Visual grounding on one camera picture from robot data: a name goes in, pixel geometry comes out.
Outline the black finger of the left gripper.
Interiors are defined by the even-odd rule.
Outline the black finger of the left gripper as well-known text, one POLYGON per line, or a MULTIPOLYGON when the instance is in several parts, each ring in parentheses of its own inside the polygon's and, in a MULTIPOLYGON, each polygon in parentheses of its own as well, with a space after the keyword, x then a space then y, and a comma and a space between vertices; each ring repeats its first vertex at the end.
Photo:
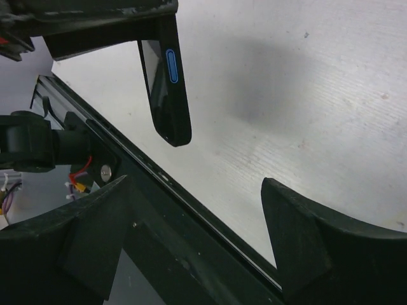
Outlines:
POLYGON ((177 1, 1 1, 1 56, 22 61, 39 36, 54 60, 155 40, 178 7, 177 1))

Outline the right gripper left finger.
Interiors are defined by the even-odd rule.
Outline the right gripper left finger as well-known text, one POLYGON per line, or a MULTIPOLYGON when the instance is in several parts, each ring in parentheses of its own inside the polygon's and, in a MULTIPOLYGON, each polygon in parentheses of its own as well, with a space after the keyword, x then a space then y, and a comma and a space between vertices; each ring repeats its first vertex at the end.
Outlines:
POLYGON ((131 179, 1 230, 1 304, 103 304, 130 225, 131 179))

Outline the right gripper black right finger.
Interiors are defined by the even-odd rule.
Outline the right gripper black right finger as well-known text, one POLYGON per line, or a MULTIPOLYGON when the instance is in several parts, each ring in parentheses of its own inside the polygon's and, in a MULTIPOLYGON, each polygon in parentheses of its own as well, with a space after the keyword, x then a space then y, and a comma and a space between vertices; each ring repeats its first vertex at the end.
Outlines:
POLYGON ((265 178, 261 202, 288 304, 405 304, 406 234, 265 178))

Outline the small black phone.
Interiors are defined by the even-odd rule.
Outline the small black phone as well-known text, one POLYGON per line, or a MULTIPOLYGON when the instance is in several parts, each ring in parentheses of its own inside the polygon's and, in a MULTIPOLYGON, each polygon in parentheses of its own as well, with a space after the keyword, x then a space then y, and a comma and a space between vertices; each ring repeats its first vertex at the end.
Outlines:
POLYGON ((154 128, 171 146, 185 146, 192 129, 176 16, 158 18, 137 44, 154 128))

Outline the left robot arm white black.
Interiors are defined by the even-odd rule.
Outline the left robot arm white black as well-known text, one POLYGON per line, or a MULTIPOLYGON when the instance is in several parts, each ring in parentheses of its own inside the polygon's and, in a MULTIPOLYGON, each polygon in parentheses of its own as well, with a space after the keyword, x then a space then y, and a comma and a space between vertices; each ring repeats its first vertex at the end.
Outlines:
MULTIPOLYGON (((139 40, 177 9, 177 1, 1 1, 1 56, 22 61, 38 36, 54 60, 139 40)), ((61 143, 38 114, 1 116, 1 169, 50 171, 60 164, 61 143)))

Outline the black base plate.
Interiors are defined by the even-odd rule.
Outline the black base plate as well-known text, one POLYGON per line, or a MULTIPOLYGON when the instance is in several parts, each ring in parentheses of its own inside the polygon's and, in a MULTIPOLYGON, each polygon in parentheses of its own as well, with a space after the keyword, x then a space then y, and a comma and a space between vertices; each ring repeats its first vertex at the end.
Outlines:
POLYGON ((91 146, 82 167, 99 186, 134 185, 124 250, 165 304, 282 304, 276 270, 59 78, 40 76, 31 104, 91 146))

